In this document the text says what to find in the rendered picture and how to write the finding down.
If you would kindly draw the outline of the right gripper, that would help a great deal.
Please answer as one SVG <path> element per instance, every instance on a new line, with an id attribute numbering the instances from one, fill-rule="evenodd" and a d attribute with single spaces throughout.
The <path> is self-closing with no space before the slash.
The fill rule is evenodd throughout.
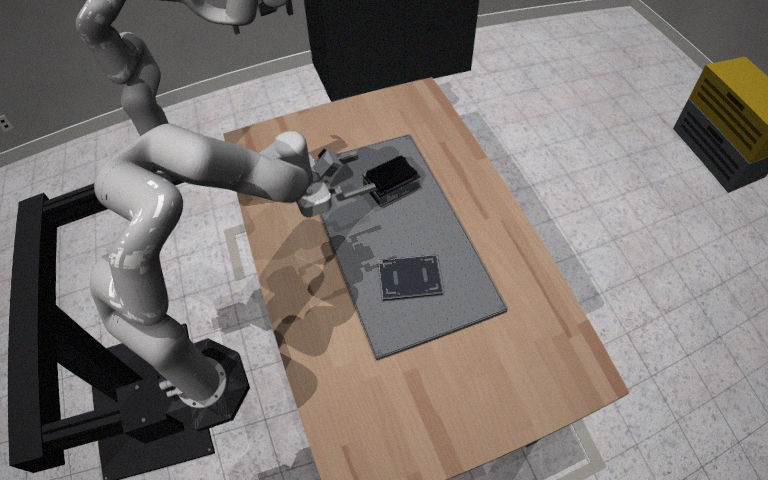
<path id="1" fill-rule="evenodd" d="M 352 152 L 338 157 L 342 164 L 358 160 L 358 153 Z M 321 180 L 311 183 L 305 195 L 297 201 L 297 205 L 304 217 L 313 217 L 327 212 L 332 207 L 331 195 L 335 193 L 338 201 L 343 201 L 355 196 L 361 196 L 376 191 L 374 183 L 358 188 L 356 191 L 343 194 L 340 186 L 331 187 L 328 180 Z"/>

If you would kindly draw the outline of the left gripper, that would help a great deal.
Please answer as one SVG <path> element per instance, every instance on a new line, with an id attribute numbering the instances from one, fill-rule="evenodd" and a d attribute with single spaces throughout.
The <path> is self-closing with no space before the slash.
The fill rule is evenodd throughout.
<path id="1" fill-rule="evenodd" d="M 289 16 L 293 15 L 292 0 L 289 0 L 286 3 L 286 10 L 287 10 L 287 14 Z M 234 30 L 235 35 L 240 34 L 239 26 L 233 26 L 233 30 Z"/>

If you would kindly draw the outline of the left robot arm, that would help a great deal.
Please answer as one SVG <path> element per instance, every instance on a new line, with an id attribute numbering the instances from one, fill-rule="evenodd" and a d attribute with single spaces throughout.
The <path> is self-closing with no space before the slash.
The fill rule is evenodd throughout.
<path id="1" fill-rule="evenodd" d="M 76 29 L 110 80 L 126 83 L 121 105 L 142 136 L 169 122 L 156 102 L 161 73 L 146 44 L 138 35 L 119 34 L 110 26 L 125 1 L 87 0 L 77 16 Z M 162 1 L 184 3 L 196 15 L 215 24 L 244 26 L 254 21 L 257 6 L 262 17 L 276 12 L 289 0 L 227 0 L 226 9 L 213 7 L 205 0 Z"/>

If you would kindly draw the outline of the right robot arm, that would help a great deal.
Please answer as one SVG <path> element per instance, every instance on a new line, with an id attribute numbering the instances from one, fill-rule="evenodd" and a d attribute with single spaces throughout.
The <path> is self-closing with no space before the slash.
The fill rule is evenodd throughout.
<path id="1" fill-rule="evenodd" d="M 332 177 L 341 166 L 332 151 L 323 149 L 318 157 L 311 167 L 306 140 L 296 131 L 279 134 L 257 153 L 168 123 L 137 138 L 99 170 L 97 199 L 130 223 L 94 265 L 91 294 L 107 331 L 167 379 L 159 383 L 161 390 L 176 387 L 166 392 L 168 397 L 177 394 L 190 407 L 210 407 L 223 396 L 227 376 L 166 314 L 160 251 L 181 217 L 183 198 L 155 173 L 294 203 L 311 183 Z"/>

